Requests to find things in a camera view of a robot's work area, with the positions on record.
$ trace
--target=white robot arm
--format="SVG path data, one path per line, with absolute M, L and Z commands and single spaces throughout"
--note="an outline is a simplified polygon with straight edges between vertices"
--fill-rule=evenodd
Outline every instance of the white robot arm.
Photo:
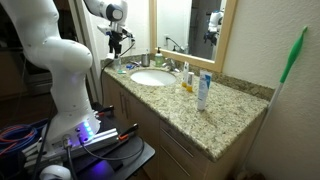
M 209 20 L 208 31 L 204 35 L 204 42 L 206 43 L 207 39 L 211 41 L 211 44 L 217 44 L 217 36 L 220 32 L 220 26 L 222 24 L 223 18 L 222 11 L 215 11 L 211 13 Z
M 122 35 L 131 36 L 125 31 L 127 3 L 112 2 L 85 0 L 92 14 L 111 21 L 110 41 L 116 53 L 120 53 Z M 51 94 L 58 113 L 48 130 L 44 156 L 49 158 L 63 151 L 64 135 L 70 137 L 73 147 L 80 146 L 79 134 L 90 142 L 100 128 L 85 86 L 86 72 L 92 65 L 91 52 L 82 44 L 61 39 L 59 13 L 53 0 L 0 0 L 0 3 L 15 26 L 25 57 L 52 74 Z

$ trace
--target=beige wall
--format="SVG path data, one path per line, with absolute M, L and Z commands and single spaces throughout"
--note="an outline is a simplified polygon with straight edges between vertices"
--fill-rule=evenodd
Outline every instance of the beige wall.
M 223 73 L 277 87 L 294 41 L 299 58 L 250 158 L 269 180 L 320 179 L 320 1 L 239 0 Z

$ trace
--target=granite countertop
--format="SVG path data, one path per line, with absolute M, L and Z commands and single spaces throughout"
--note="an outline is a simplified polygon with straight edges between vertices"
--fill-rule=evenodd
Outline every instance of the granite countertop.
M 130 79 L 130 75 L 118 74 L 112 68 L 105 72 L 126 90 L 149 106 L 160 118 L 178 130 L 212 162 L 217 162 L 237 138 L 257 118 L 261 117 L 268 101 L 227 86 L 211 82 L 204 111 L 197 110 L 199 77 L 194 77 L 193 92 L 181 86 L 182 73 L 173 73 L 176 83 L 168 86 L 146 86 Z

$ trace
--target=mirror frame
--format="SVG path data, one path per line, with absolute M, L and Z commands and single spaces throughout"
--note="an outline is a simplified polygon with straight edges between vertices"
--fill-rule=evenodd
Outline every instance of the mirror frame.
M 221 26 L 220 38 L 217 45 L 217 52 L 214 61 L 181 54 L 166 49 L 162 49 L 164 57 L 172 58 L 181 62 L 189 62 L 191 65 L 198 66 L 200 68 L 212 70 L 215 72 L 222 72 L 223 63 L 225 60 L 232 23 L 236 11 L 238 0 L 227 0 L 225 13 L 223 16 L 223 25 Z M 151 53 L 155 54 L 157 50 L 157 0 L 149 1 L 150 9 L 150 49 Z

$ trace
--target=bathroom sink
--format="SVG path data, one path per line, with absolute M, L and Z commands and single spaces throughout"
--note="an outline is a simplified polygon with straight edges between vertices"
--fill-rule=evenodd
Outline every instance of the bathroom sink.
M 166 86 L 176 82 L 176 77 L 169 72 L 144 69 L 134 72 L 131 79 L 139 84 L 147 86 Z

